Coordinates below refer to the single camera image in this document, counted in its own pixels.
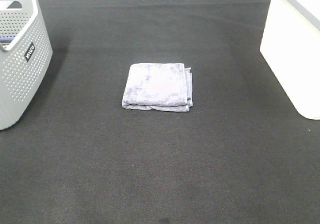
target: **white plastic bin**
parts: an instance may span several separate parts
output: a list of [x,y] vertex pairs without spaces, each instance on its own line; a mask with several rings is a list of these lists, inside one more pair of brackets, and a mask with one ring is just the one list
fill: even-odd
[[297,111],[320,119],[320,0],[271,0],[260,51]]
[[15,124],[37,91],[52,57],[38,0],[0,10],[0,130]]

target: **perforated basket wall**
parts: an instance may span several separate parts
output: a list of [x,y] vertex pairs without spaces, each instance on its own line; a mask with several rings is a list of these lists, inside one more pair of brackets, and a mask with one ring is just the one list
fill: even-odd
[[52,56],[38,0],[21,2],[20,10],[0,10],[0,38],[14,38],[0,48],[0,130],[21,117]]

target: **gray towel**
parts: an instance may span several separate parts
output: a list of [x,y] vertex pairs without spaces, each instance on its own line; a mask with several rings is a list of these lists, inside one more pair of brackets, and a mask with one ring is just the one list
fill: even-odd
[[188,112],[192,102],[191,68],[184,64],[131,65],[122,106],[134,110]]

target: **plastic basket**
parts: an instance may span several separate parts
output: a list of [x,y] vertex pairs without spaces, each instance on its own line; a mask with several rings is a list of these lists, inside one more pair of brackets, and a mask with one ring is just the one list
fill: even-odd
[[38,0],[0,10],[0,130],[15,124],[36,93],[52,48]]

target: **basket label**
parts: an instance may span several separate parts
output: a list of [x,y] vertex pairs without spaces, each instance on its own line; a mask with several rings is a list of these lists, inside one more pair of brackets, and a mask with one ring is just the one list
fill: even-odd
[[27,62],[29,62],[29,60],[31,59],[31,56],[34,54],[35,49],[36,49],[35,45],[33,44],[33,42],[31,42],[28,50],[24,54],[24,57],[25,57]]

